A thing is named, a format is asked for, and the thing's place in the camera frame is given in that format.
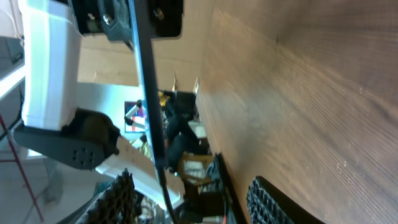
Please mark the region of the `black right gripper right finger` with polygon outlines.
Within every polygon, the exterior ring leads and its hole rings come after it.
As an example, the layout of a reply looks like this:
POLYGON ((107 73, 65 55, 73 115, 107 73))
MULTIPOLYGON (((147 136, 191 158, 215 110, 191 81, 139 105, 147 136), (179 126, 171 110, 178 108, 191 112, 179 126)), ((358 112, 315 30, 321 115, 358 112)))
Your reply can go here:
POLYGON ((246 203, 251 223, 323 223, 260 175, 257 175, 250 184, 246 203))

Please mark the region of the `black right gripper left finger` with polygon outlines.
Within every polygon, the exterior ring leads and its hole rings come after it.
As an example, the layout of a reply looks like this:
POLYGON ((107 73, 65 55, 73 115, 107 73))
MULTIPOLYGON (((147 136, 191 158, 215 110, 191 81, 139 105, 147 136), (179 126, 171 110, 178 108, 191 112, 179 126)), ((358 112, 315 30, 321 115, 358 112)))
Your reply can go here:
POLYGON ((125 169, 76 220, 76 224, 134 223, 134 182, 125 169))

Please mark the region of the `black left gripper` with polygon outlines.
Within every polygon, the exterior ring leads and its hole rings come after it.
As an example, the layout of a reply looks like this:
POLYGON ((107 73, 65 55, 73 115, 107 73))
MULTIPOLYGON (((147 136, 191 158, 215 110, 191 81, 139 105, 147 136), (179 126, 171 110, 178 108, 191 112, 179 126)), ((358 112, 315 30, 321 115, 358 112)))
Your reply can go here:
MULTIPOLYGON (((68 0, 78 32, 83 36, 105 35, 130 49, 131 15, 127 0, 68 0)), ((152 38, 176 38, 182 31, 183 0, 148 0, 152 38)))

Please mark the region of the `blue Galaxy smartphone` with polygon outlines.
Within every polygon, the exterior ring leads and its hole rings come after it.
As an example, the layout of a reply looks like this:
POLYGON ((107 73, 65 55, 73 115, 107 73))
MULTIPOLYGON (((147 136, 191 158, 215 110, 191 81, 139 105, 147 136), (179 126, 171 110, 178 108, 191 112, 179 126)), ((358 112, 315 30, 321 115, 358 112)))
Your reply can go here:
POLYGON ((155 168, 164 169, 167 166, 167 153, 164 146, 163 125, 157 94, 157 76, 150 36, 149 7, 147 1, 128 0, 128 4, 137 75, 143 94, 144 108, 147 112, 146 135, 152 147, 152 159, 155 168))

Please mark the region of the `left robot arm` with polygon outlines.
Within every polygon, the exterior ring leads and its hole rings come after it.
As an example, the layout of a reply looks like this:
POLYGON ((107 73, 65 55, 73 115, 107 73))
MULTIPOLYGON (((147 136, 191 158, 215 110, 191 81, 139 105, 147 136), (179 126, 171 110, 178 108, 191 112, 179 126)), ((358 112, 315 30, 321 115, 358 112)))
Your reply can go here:
POLYGON ((81 170, 133 173, 136 189, 164 210, 184 202, 183 181, 169 174, 152 40, 178 37, 182 1, 20 1, 25 96, 19 145, 81 170), (78 105, 80 44, 104 34, 133 51, 151 157, 135 151, 110 117, 78 105))

